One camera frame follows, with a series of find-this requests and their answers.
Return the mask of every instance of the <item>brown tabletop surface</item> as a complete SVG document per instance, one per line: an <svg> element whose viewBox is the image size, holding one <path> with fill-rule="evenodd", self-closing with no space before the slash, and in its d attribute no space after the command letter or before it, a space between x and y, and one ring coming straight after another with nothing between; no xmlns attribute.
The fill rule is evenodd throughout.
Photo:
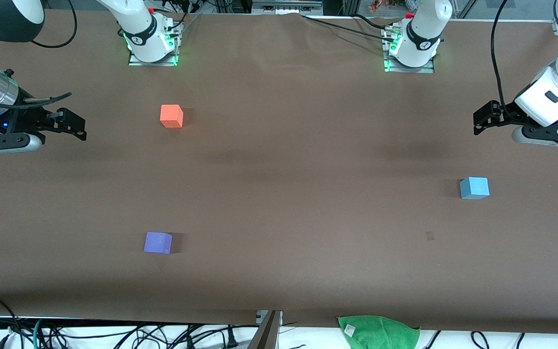
<svg viewBox="0 0 558 349"><path fill-rule="evenodd" d="M38 40L64 41L70 12L46 17ZM22 88L73 93L50 109L88 132L0 156L0 298L19 315L558 332L558 148L472 135L497 98L490 22L450 22L425 75L385 73L378 40L298 15L201 16L179 66L130 67L110 13L78 17L64 48L0 43ZM558 37L498 30L511 101ZM491 196L460 199L468 176ZM144 253L149 231L179 253Z"/></svg>

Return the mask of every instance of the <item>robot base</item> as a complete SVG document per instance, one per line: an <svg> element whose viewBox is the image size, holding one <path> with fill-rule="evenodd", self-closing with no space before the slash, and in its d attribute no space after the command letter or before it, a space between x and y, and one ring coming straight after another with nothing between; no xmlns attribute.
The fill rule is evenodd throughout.
<svg viewBox="0 0 558 349"><path fill-rule="evenodd" d="M394 39L394 42L383 41L383 58L385 59L385 71L396 71L397 73L434 73L434 60L430 60L425 66L420 66L418 68L412 68L401 64L397 58L389 54L391 48L402 39L401 25L399 22L387 26L386 29L380 30L382 37L390 37Z"/></svg>
<svg viewBox="0 0 558 349"><path fill-rule="evenodd" d="M180 23L180 25L175 27L172 32L168 33L168 35L173 35L173 38L167 38L166 40L169 46L173 46L174 49L173 51L169 52L165 57L163 57L161 60L157 60L156 62L144 62L139 60L137 57L135 57L135 55L133 55L133 52L131 51L130 55L128 56L128 65L129 66L177 66L178 59L180 58L180 45L182 43L183 28L184 28L184 23Z"/></svg>

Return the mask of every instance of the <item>purple cube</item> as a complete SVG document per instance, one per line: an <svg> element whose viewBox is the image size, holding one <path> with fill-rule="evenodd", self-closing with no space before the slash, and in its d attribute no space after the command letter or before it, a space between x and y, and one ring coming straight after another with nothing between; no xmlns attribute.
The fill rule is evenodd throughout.
<svg viewBox="0 0 558 349"><path fill-rule="evenodd" d="M146 234L146 245L144 252L151 254L170 254L171 253L171 234L148 232Z"/></svg>

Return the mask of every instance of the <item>green cloth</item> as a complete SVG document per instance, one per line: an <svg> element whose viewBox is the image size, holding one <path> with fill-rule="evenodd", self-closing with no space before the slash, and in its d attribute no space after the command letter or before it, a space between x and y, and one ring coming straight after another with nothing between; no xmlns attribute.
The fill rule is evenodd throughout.
<svg viewBox="0 0 558 349"><path fill-rule="evenodd" d="M415 349L421 330L382 316L338 318L352 349Z"/></svg>

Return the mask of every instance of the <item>cube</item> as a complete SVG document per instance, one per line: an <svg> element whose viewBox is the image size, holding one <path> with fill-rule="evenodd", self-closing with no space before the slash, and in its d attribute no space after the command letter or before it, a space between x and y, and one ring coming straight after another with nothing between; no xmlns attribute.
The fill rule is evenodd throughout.
<svg viewBox="0 0 558 349"><path fill-rule="evenodd" d="M168 233L148 232L144 252L151 254L170 254L172 236Z"/></svg>
<svg viewBox="0 0 558 349"><path fill-rule="evenodd" d="M178 104L163 104L161 106L161 123L166 128L180 128L184 119L184 112Z"/></svg>
<svg viewBox="0 0 558 349"><path fill-rule="evenodd" d="M460 194L463 199L479 200L490 196L488 179L485 177L468 177L460 182Z"/></svg>

